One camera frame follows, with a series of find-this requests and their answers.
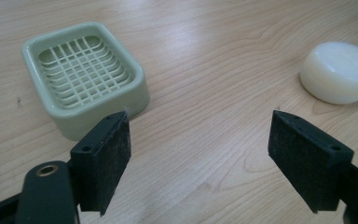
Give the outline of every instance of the green soap dish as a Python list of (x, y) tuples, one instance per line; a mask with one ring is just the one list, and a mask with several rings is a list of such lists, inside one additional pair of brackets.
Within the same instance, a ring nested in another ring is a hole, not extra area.
[(107, 115), (131, 117), (149, 103), (141, 65), (98, 22), (32, 38), (22, 56), (43, 106), (70, 140)]

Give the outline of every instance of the wooden table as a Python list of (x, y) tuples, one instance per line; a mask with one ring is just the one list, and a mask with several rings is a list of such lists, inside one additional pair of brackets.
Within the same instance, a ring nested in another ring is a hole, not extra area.
[(76, 142), (45, 112), (25, 63), (36, 35), (99, 21), (145, 70), (151, 102), (131, 119), (132, 158), (106, 215), (82, 223), (342, 223), (312, 214), (268, 155), (274, 109), (355, 151), (358, 103), (330, 105), (298, 72), (326, 41), (358, 45), (358, 0), (0, 0), (0, 201)]

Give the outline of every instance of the wooden surface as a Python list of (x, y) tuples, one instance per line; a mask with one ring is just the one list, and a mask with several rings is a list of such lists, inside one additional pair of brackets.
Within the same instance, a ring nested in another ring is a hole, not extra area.
[(151, 102), (106, 215), (82, 223), (342, 223), (312, 214), (268, 155), (274, 109), (355, 150), (358, 103), (309, 95), (298, 71), (325, 41), (358, 45), (358, 0), (0, 0), (0, 201), (75, 144), (45, 112), (21, 57), (29, 38), (99, 21), (143, 66)]

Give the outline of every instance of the bar of soap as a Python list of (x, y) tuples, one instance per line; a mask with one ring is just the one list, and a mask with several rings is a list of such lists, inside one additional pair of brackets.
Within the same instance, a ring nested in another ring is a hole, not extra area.
[(331, 104), (358, 101), (358, 47), (342, 42), (317, 46), (300, 71), (304, 88)]

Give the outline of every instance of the soap dish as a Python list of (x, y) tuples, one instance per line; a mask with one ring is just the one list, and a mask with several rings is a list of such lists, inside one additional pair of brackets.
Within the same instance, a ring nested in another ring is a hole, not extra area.
[(78, 141), (103, 117), (149, 103), (140, 64), (98, 22), (28, 40), (22, 56), (44, 108), (62, 134)]

